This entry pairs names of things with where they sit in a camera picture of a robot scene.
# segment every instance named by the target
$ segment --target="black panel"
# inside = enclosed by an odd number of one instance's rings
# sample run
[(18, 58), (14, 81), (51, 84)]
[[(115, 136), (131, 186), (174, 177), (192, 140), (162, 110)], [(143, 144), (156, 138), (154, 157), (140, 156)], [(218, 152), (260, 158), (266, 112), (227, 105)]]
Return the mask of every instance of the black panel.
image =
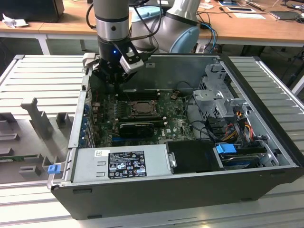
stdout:
[(0, 11), (14, 19), (57, 22), (64, 6), (62, 0), (3, 0)]
[[(51, 192), (74, 219), (84, 220), (257, 200), (275, 186), (295, 181), (304, 174), (303, 170), (289, 168), (59, 187)], [(92, 189), (91, 193), (73, 193), (88, 188)]]
[(173, 153), (174, 174), (219, 171), (212, 142), (206, 140), (172, 141), (166, 143), (167, 152)]

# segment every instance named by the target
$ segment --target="motherboard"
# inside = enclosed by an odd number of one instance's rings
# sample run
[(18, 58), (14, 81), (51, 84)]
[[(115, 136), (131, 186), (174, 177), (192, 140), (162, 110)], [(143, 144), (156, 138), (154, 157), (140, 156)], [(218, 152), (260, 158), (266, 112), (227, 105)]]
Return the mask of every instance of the motherboard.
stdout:
[(185, 97), (172, 92), (100, 95), (93, 103), (98, 147), (164, 144), (194, 140), (185, 116)]

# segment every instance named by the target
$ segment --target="yellow wire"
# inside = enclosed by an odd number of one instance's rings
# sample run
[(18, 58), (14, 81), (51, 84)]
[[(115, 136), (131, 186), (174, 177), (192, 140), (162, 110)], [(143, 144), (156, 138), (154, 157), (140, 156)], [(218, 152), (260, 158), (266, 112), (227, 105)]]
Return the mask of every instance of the yellow wire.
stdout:
[(226, 140), (232, 138), (236, 134), (237, 134), (237, 131), (234, 131), (231, 135), (228, 135), (225, 139), (223, 139), (223, 141), (226, 141)]

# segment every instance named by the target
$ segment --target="white paper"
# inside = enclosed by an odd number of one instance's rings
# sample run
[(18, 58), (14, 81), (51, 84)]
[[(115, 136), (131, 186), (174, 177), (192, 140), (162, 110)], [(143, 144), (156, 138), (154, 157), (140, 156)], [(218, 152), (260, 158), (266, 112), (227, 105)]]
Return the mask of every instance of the white paper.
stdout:
[(237, 18), (266, 19), (261, 14), (233, 13)]
[(162, 3), (162, 5), (169, 5), (169, 2), (168, 2), (168, 1), (161, 0), (161, 3)]
[(200, 3), (199, 4), (199, 8), (203, 8), (203, 9), (211, 9), (211, 8), (213, 8), (213, 5), (211, 5), (211, 4), (207, 4), (207, 3)]
[(95, 157), (107, 157), (109, 156), (110, 150), (96, 150)]
[(4, 14), (2, 14), (2, 16), (3, 16), (2, 22), (6, 24), (8, 27), (11, 27), (13, 29), (15, 27), (23, 27), (29, 25), (28, 23), (25, 22), (24, 19), (12, 19), (5, 16)]

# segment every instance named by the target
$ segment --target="white table leg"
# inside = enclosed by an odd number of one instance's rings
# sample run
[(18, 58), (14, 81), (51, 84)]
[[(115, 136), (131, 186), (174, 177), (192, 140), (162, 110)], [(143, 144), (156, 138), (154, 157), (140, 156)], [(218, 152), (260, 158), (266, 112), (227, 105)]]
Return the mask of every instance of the white table leg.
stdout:
[(302, 76), (300, 81), (294, 86), (294, 88), (292, 89), (292, 92), (294, 95), (297, 96), (303, 88), (304, 88), (304, 75)]
[(80, 46), (81, 46), (82, 51), (86, 51), (86, 44), (85, 44), (85, 41), (83, 39), (80, 40)]
[(48, 49), (48, 43), (47, 43), (47, 36), (45, 34), (39, 34), (36, 35), (36, 39), (39, 41), (42, 53), (44, 55), (50, 55), (49, 49)]

